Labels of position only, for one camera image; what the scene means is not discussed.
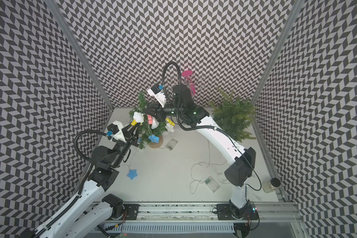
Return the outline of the star cloud string light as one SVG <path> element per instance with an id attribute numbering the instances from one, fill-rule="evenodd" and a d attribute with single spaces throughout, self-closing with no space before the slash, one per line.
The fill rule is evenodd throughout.
<path id="1" fill-rule="evenodd" d="M 137 149 L 135 154 L 133 155 L 129 167 L 129 173 L 127 177 L 130 180 L 133 180 L 137 177 L 137 170 L 131 168 L 131 164 L 134 156 L 146 146 L 159 148 L 164 140 L 163 135 L 168 132 L 174 131 L 174 123 L 168 119 L 163 119 L 162 122 L 158 122 L 155 117 L 151 115 L 142 114 L 138 110 L 133 110 L 130 115 L 132 116 L 131 125 L 135 126 L 139 123 L 139 131 L 136 133 L 137 138 Z"/>

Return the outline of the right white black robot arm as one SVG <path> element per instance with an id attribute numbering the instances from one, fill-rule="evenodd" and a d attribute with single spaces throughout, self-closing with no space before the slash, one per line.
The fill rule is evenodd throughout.
<path id="1" fill-rule="evenodd" d="M 165 88 L 165 76 L 168 68 L 174 66 L 178 73 L 178 83 L 173 87 L 172 96 L 168 96 Z M 210 114 L 194 103 L 190 90 L 181 82 L 181 71 L 174 61 L 168 62 L 162 73 L 160 84 L 149 89 L 148 94 L 156 102 L 143 110 L 150 118 L 163 122 L 168 116 L 176 117 L 176 121 L 184 131 L 198 131 L 206 137 L 225 157 L 229 167 L 224 175 L 232 185 L 229 208 L 231 217 L 236 220 L 259 218 L 258 210 L 247 198 L 248 179 L 255 175 L 256 151 L 246 149 L 223 131 Z"/>

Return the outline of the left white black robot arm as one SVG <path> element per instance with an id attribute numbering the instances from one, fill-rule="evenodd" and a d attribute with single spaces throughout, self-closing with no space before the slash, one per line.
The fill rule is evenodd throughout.
<path id="1" fill-rule="evenodd" d="M 123 200 L 108 194 L 119 175 L 117 168 L 127 159 L 132 146 L 138 146 L 141 123 L 123 126 L 115 121 L 108 132 L 85 130 L 77 134 L 74 148 L 89 162 L 89 170 L 79 184 L 77 193 L 69 199 L 53 216 L 36 229 L 26 229 L 21 238 L 83 238 L 105 220 L 121 220 L 126 217 Z M 85 156 L 78 148 L 79 139 L 85 134 L 98 134 L 115 142 L 114 148 L 96 147 L 91 157 Z"/>

